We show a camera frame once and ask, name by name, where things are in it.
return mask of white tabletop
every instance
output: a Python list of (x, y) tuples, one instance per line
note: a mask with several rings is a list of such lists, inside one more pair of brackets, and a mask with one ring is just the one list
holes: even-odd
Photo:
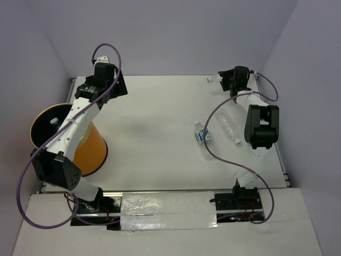
[[(224, 223), (201, 230), (107, 231), (104, 227), (53, 230), (23, 223), (13, 256), (60, 255), (238, 255), (321, 256), (301, 191), (274, 189), (275, 212), (265, 224)], [(261, 191), (264, 212), (270, 209), (268, 191)], [(32, 195), (27, 215), (42, 225), (70, 216), (61, 194)]]
[[(85, 82), (78, 77), (76, 88)], [(206, 76), (125, 76), (128, 95), (110, 100), (94, 124), (105, 139), (105, 164), (86, 179), (106, 191), (229, 189), (241, 168), (206, 161), (194, 138), (194, 122), (205, 123), (212, 110), (229, 98), (219, 82)], [(249, 85), (257, 90), (251, 76)], [(213, 118), (210, 130), (220, 156), (254, 167), (243, 139), (246, 111), (232, 101), (224, 108), (240, 131), (242, 147), (232, 144)], [(265, 156), (260, 173), (271, 188), (285, 188), (275, 146)], [(47, 185), (44, 191), (60, 191)]]

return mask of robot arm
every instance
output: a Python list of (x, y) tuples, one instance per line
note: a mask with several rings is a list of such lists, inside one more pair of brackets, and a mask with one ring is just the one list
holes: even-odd
[[(247, 119), (244, 129), (245, 141), (249, 143), (255, 162), (255, 171), (259, 172), (265, 155), (272, 145), (277, 142), (279, 136), (279, 108), (262, 101), (258, 94), (254, 94), (247, 87), (250, 78), (247, 67), (237, 66), (228, 71), (218, 72), (223, 91), (230, 91), (230, 96), (251, 93), (235, 98), (233, 101), (241, 105), (247, 111)], [(257, 177), (250, 172), (239, 177), (242, 187), (254, 188)]]
[(86, 82), (77, 88), (71, 110), (58, 129), (69, 122), (72, 124), (46, 145), (33, 160), (33, 166), (39, 180), (69, 190), (81, 199), (82, 203), (96, 211), (103, 199), (103, 190), (84, 179), (80, 169), (72, 161), (82, 136), (103, 105), (110, 99), (126, 95), (128, 92), (123, 75), (120, 73), (118, 82), (110, 93), (73, 120), (72, 118), (80, 110), (90, 105), (107, 90), (118, 70), (107, 58), (97, 60), (94, 64), (94, 75), (87, 77)]

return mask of white wall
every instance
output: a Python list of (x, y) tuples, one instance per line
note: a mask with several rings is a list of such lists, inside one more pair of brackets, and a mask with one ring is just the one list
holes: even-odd
[[(33, 149), (30, 125), (44, 108), (65, 100), (69, 76), (24, 0), (0, 1), (0, 35), (0, 248), (8, 256), (22, 223), (15, 186)], [(22, 191), (25, 208), (35, 189), (31, 169)]]
[(279, 146), (325, 256), (341, 251), (340, 13), (340, 0), (300, 0), (263, 70), (278, 86)]
[(235, 65), (259, 70), (297, 4), (297, 0), (27, 2), (73, 77), (91, 74), (91, 54), (103, 42), (118, 47), (125, 75), (214, 74)]

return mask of orange cylinder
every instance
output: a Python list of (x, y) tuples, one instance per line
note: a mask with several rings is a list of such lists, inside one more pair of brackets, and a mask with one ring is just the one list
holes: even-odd
[[(40, 147), (55, 133), (50, 121), (53, 118), (58, 118), (63, 122), (71, 106), (72, 104), (69, 103), (54, 105), (36, 117), (30, 130), (31, 142), (36, 148)], [(95, 125), (91, 123), (78, 144), (73, 163), (80, 169), (82, 176), (88, 176), (101, 168), (107, 159), (107, 155), (107, 144)]]

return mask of purple cable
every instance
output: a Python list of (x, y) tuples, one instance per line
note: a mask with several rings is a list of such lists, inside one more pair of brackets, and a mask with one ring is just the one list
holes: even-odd
[[(257, 74), (259, 74), (260, 76), (264, 77), (268, 82), (270, 82), (270, 80), (267, 79), (265, 76), (261, 75), (260, 73), (257, 73)], [(270, 84), (271, 84), (271, 85), (274, 87), (274, 89), (275, 89), (275, 92), (276, 92), (276, 99), (274, 99), (274, 100), (273, 100), (273, 99), (270, 99), (270, 98), (268, 98), (267, 96), (261, 94), (260, 92), (254, 92), (254, 93), (257, 93), (257, 94), (261, 95), (262, 97), (264, 97), (264, 98), (266, 98), (266, 99), (268, 99), (268, 100), (270, 100), (270, 101), (277, 101), (277, 100), (278, 100), (278, 91), (277, 91), (276, 87), (274, 86), (274, 84), (273, 84), (272, 82), (270, 82)], [(209, 123), (209, 121), (211, 120), (211, 118), (213, 117), (213, 115), (214, 115), (214, 114), (217, 112), (217, 110), (220, 109), (225, 103), (229, 102), (230, 100), (236, 99), (236, 98), (238, 98), (238, 97), (246, 96), (246, 95), (251, 95), (251, 94), (252, 94), (252, 92), (238, 94), (238, 95), (233, 96), (233, 97), (231, 97), (231, 98), (229, 98), (229, 99), (227, 99), (227, 100), (224, 100), (222, 103), (220, 103), (220, 104), (212, 111), (212, 113), (209, 115), (209, 117), (208, 117), (208, 119), (207, 119), (207, 121), (206, 121), (206, 124), (205, 124), (204, 134), (206, 133), (208, 123)], [(271, 210), (270, 210), (269, 215), (268, 215), (264, 220), (259, 221), (259, 222), (254, 222), (254, 221), (252, 221), (251, 218), (252, 218), (254, 215), (260, 214), (260, 213), (254, 213), (254, 214), (251, 214), (251, 215), (249, 216), (249, 221), (250, 221), (251, 223), (253, 223), (253, 224), (262, 224), (262, 223), (267, 222), (267, 221), (269, 220), (269, 218), (271, 217), (271, 215), (273, 214), (273, 210), (274, 210), (274, 208), (275, 208), (275, 200), (274, 200), (272, 191), (271, 191), (269, 185), (266, 183), (266, 181), (265, 181), (258, 173), (256, 173), (254, 170), (250, 169), (249, 167), (246, 167), (246, 166), (244, 166), (244, 165), (242, 165), (242, 164), (238, 164), (238, 163), (235, 163), (235, 162), (231, 162), (231, 161), (228, 161), (228, 160), (225, 160), (225, 159), (222, 159), (222, 158), (216, 156), (216, 155), (208, 148), (208, 146), (207, 146), (207, 141), (206, 141), (206, 136), (204, 136), (204, 144), (205, 144), (205, 147), (206, 147), (207, 151), (208, 151), (214, 158), (216, 158), (216, 159), (218, 159), (218, 160), (220, 160), (220, 161), (222, 161), (222, 162), (225, 162), (225, 163), (228, 163), (228, 164), (232, 164), (232, 165), (235, 165), (235, 166), (244, 168), (245, 170), (247, 170), (247, 171), (253, 173), (254, 175), (256, 175), (256, 176), (262, 181), (262, 183), (266, 186), (266, 188), (268, 189), (268, 191), (269, 191), (269, 193), (270, 193), (271, 203), (272, 203), (272, 205), (271, 205)]]
[[(101, 100), (104, 96), (106, 96), (111, 89), (115, 86), (115, 84), (118, 81), (119, 75), (121, 74), (121, 56), (118, 52), (118, 50), (111, 44), (100, 44), (99, 46), (96, 47), (94, 53), (92, 54), (92, 60), (94, 60), (96, 52), (98, 51), (99, 48), (101, 48), (102, 46), (109, 46), (111, 47), (117, 54), (117, 58), (118, 58), (118, 71), (116, 74), (116, 78), (114, 80), (114, 82), (111, 84), (111, 86), (102, 94), (100, 95), (97, 99), (95, 99), (93, 102), (91, 102), (91, 104), (89, 104), (88, 106), (86, 106), (85, 108), (83, 108), (82, 110), (80, 110), (73, 118), (72, 120), (75, 120), (78, 116), (80, 116), (84, 111), (88, 110), (88, 108), (90, 108), (92, 105), (96, 104), (99, 100)], [(51, 136), (47, 141), (45, 141), (31, 156), (30, 160), (28, 161), (28, 163), (26, 164), (25, 168), (23, 169), (23, 171), (21, 172), (20, 176), (19, 176), (19, 180), (18, 180), (18, 184), (17, 184), (17, 190), (15, 193), (15, 197), (17, 200), (17, 206), (18, 206), (18, 210), (21, 214), (21, 216), (23, 217), (23, 219), (29, 223), (31, 226), (36, 227), (36, 228), (40, 228), (40, 229), (53, 229), (53, 228), (58, 228), (61, 227), (63, 225), (65, 225), (67, 222), (69, 222), (73, 217), (76, 216), (77, 210), (78, 210), (78, 200), (76, 200), (76, 206), (74, 207), (74, 209), (72, 211), (71, 216), (66, 220), (63, 221), (59, 224), (56, 225), (52, 225), (52, 226), (42, 226), (39, 224), (34, 223), (33, 221), (31, 221), (25, 214), (25, 211), (23, 210), (22, 206), (21, 206), (21, 199), (20, 199), (20, 190), (21, 190), (21, 184), (23, 181), (23, 177), (25, 176), (28, 167), (30, 166), (30, 164), (32, 163), (33, 159), (46, 147), (47, 144), (49, 144), (54, 138), (56, 138), (59, 134), (61, 134), (63, 131), (65, 131), (66, 128), (68, 128), (71, 125), (71, 121), (69, 123), (67, 123), (64, 127), (60, 128), (56, 134), (54, 134), (53, 136)]]

